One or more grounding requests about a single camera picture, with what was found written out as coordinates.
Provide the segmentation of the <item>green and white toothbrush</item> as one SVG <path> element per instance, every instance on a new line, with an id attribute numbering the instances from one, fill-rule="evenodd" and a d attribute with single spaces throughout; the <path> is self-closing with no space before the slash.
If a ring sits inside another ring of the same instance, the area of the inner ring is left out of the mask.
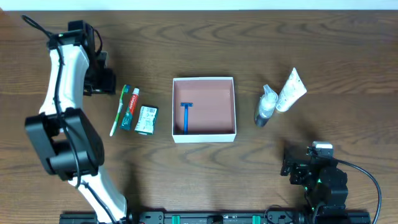
<path id="1" fill-rule="evenodd" d="M 118 121 L 119 121 L 119 116 L 120 116 L 120 114 L 122 112 L 122 108 L 123 108 L 123 97 L 124 97 L 124 95 L 129 93 L 130 87 L 131 87 L 130 85 L 124 85 L 123 86 L 123 89 L 122 89 L 122 92 L 121 92 L 121 96 L 119 97 L 119 105 L 118 105 L 118 110 L 117 110 L 117 113 L 116 113 L 116 117 L 114 119 L 113 126 L 112 126 L 112 128 L 110 130 L 110 133 L 109 133 L 110 137 L 112 137 L 114 135 L 114 133 L 116 132 L 116 128 L 117 128 Z"/>

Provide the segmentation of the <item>blue disposable razor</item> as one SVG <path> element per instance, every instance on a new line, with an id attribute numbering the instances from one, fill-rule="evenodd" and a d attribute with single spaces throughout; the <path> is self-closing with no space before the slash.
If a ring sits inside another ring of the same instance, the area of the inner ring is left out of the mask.
<path id="1" fill-rule="evenodd" d="M 181 107 L 184 107 L 184 125 L 183 125 L 183 134 L 188 134 L 188 109 L 193 106 L 193 103 L 181 103 Z"/>

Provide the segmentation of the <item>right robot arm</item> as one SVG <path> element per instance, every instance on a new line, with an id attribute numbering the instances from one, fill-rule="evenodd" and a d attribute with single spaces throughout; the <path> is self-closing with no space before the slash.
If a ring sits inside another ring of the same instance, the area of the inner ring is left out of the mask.
<path id="1" fill-rule="evenodd" d="M 302 157 L 294 149 L 285 149 L 280 174 L 305 189 L 305 199 L 315 216 L 344 216 L 348 176 L 337 165 L 333 149 L 309 147 Z"/>

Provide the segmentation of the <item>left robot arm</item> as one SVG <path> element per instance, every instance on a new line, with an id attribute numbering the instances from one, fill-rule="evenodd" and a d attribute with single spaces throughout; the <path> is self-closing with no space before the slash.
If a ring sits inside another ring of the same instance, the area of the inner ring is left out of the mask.
<path id="1" fill-rule="evenodd" d="M 83 98 L 113 95 L 116 77 L 108 53 L 95 40 L 89 23 L 70 21 L 66 32 L 53 33 L 27 15 L 22 20 L 48 38 L 51 72 L 39 113 L 25 120 L 25 131 L 45 171 L 74 186 L 93 212 L 65 212 L 60 223 L 132 223 L 127 199 L 104 167 L 101 137 L 83 111 Z"/>

